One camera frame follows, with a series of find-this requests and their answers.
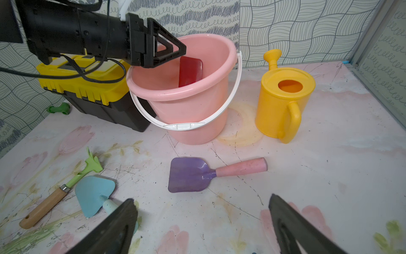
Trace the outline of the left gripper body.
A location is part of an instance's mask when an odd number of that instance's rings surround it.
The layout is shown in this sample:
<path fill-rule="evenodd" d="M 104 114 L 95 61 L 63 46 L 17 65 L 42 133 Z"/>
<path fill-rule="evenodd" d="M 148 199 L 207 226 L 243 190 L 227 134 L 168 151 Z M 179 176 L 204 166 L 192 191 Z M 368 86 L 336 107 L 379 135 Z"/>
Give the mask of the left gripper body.
<path fill-rule="evenodd" d="M 133 13 L 126 14 L 128 33 L 128 55 L 126 61 L 131 66 L 148 67 L 147 28 L 143 19 Z"/>

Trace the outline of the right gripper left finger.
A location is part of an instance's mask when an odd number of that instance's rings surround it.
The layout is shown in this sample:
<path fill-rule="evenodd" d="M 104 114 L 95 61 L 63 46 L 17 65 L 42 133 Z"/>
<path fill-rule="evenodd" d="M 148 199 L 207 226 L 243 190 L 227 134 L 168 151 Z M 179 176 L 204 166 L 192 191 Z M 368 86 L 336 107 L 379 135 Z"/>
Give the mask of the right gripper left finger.
<path fill-rule="evenodd" d="M 90 234 L 67 253 L 127 254 L 134 235 L 138 210 L 133 199 L 127 199 Z"/>

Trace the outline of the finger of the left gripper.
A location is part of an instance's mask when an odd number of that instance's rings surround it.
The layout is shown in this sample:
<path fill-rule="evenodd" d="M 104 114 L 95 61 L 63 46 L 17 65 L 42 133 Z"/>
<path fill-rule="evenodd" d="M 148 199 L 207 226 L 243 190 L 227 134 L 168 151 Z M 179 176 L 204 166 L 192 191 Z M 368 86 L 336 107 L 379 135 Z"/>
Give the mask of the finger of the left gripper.
<path fill-rule="evenodd" d="M 186 54 L 186 45 L 155 19 L 147 18 L 147 24 L 147 68 L 155 68 Z"/>

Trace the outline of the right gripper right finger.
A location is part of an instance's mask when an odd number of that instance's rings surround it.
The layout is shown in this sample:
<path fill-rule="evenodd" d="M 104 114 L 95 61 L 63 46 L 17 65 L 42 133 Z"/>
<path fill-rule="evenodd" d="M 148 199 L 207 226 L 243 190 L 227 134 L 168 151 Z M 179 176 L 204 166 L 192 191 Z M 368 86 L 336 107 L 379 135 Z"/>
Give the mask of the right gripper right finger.
<path fill-rule="evenodd" d="M 280 196 L 271 195 L 269 210 L 280 253 L 346 254 Z"/>

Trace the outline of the red shovel wooden handle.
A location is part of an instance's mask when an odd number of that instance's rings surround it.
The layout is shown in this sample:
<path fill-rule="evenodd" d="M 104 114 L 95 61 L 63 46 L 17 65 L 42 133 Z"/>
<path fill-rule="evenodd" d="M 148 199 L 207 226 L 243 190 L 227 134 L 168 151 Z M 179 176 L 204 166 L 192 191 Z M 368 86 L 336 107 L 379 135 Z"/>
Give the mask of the red shovel wooden handle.
<path fill-rule="evenodd" d="M 203 79 L 203 62 L 197 58 L 180 58 L 179 87 L 184 87 Z"/>

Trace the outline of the pink plastic bucket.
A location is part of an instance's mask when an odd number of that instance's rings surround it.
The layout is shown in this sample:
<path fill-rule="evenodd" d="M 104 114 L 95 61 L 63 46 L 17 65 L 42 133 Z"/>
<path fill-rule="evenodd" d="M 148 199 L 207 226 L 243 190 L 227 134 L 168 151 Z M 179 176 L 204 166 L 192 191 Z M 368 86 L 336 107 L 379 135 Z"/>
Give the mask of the pink plastic bucket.
<path fill-rule="evenodd" d="M 242 55 L 229 38 L 196 34 L 179 38 L 186 56 L 203 62 L 203 78 L 179 87 L 180 59 L 146 69 L 132 66 L 126 83 L 138 111 L 178 142 L 202 145 L 223 130 L 227 108 L 242 76 Z"/>

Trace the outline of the purple shovel pink handle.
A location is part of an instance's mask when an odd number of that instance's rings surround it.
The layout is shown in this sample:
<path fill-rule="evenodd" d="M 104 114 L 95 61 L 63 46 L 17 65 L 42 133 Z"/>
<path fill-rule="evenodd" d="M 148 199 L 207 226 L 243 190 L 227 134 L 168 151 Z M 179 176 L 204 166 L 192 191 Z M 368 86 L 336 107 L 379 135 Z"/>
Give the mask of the purple shovel pink handle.
<path fill-rule="evenodd" d="M 170 165 L 168 191 L 170 193 L 201 192 L 216 177 L 240 176 L 267 171 L 265 158 L 257 158 L 233 165 L 211 169 L 196 157 L 174 158 Z"/>

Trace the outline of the yellow watering can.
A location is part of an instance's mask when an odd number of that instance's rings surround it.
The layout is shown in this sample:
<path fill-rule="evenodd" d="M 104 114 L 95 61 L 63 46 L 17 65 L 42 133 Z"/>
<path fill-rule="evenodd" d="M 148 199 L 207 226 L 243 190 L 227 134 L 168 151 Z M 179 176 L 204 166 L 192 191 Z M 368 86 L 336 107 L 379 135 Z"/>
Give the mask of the yellow watering can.
<path fill-rule="evenodd" d="M 269 70 L 261 79 L 255 125 L 264 135 L 288 144 L 299 130 L 302 113 L 316 88 L 316 81 L 303 70 L 278 67 L 281 56 L 279 49 L 264 54 Z"/>

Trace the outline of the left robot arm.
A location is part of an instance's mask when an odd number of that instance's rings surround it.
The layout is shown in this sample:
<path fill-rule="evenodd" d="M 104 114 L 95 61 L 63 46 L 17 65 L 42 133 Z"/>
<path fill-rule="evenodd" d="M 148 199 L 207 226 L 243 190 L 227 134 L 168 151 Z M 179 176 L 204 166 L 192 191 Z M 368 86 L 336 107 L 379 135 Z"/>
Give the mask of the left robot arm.
<path fill-rule="evenodd" d="M 186 45 L 156 20 L 124 13 L 129 4 L 122 4 L 117 18 L 98 12 L 101 1 L 1 1 L 1 41 L 26 42 L 46 65 L 61 54 L 73 54 L 154 68 L 186 54 Z"/>

